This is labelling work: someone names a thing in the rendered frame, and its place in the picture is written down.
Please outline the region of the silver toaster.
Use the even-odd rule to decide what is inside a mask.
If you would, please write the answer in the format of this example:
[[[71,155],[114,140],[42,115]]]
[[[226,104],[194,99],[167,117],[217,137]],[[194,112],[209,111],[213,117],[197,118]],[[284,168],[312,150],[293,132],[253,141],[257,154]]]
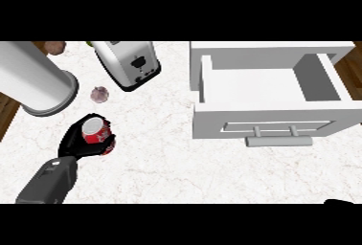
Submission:
[[[151,41],[92,41],[101,64],[124,92],[135,91],[161,72]]]

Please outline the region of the purple garlic bulb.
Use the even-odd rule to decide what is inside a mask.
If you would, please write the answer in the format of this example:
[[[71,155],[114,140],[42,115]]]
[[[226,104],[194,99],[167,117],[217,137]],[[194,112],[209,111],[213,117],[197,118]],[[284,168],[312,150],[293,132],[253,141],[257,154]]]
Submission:
[[[102,103],[110,98],[108,89],[104,86],[95,87],[90,93],[90,98],[96,103]]]

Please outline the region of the white drawer cabinet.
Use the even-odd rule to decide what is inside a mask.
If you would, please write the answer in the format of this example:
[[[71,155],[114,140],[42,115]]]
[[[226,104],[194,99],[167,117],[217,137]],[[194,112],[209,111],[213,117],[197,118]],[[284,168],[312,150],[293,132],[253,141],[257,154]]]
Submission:
[[[200,90],[201,56],[217,70],[290,69],[305,54],[327,54],[337,63],[353,48],[352,41],[191,41],[189,88]]]

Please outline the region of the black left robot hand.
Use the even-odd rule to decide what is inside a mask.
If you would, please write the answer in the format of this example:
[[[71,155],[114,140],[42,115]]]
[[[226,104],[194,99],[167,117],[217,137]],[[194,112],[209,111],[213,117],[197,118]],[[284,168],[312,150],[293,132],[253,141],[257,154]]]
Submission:
[[[80,159],[81,157],[102,155],[107,152],[107,148],[115,141],[115,134],[112,134],[102,143],[96,144],[89,144],[83,138],[83,123],[93,118],[101,118],[107,124],[111,124],[107,118],[99,114],[87,114],[68,128],[58,148],[59,157],[74,156]]]

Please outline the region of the white open drawer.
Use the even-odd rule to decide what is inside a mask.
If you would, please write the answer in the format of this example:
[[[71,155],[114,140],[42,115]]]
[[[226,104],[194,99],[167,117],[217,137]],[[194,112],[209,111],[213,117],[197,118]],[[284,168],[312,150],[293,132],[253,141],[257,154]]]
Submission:
[[[333,100],[308,99],[302,86],[321,71],[336,92]],[[302,146],[362,123],[362,100],[353,100],[328,55],[308,54],[287,69],[216,70],[201,58],[200,98],[195,101],[192,137],[244,139],[254,146]]]

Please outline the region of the red can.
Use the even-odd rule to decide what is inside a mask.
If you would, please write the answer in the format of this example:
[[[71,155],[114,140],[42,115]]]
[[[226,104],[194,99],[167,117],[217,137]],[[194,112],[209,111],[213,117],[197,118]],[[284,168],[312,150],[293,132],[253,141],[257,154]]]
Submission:
[[[92,117],[83,123],[83,139],[89,145],[101,144],[111,137],[112,131],[110,124],[99,117]]]

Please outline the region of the brown potato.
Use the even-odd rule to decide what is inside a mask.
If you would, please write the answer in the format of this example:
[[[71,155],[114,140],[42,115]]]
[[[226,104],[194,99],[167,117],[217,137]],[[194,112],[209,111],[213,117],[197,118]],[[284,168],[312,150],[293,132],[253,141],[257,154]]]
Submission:
[[[67,46],[67,43],[64,41],[47,41],[44,48],[53,56],[58,56],[64,53],[65,46]]]

